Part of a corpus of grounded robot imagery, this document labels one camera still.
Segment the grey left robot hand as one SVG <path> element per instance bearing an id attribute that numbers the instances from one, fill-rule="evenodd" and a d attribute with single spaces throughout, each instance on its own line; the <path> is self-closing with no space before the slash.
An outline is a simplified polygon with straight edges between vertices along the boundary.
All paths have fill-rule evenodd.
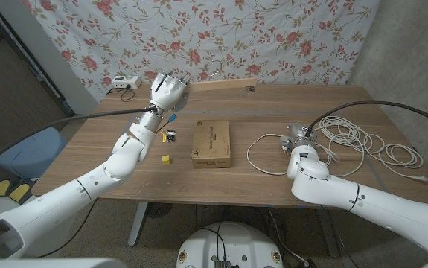
<path id="1" fill-rule="evenodd" d="M 157 107 L 159 112 L 182 110 L 188 102 L 189 93 L 185 91 L 191 77 L 182 75 L 172 77 L 172 71 L 158 73 L 150 87 L 150 104 Z"/>

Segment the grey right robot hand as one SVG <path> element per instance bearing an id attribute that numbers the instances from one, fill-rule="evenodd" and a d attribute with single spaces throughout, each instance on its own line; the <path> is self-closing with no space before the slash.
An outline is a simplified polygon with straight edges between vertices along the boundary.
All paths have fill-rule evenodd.
<path id="1" fill-rule="evenodd" d="M 307 137 L 308 128 L 300 123 L 289 123 L 287 125 L 289 135 L 280 137 L 280 143 L 283 149 L 291 151 L 294 148 L 302 145 L 313 146 L 317 139 L 316 131 L 312 131 Z"/>

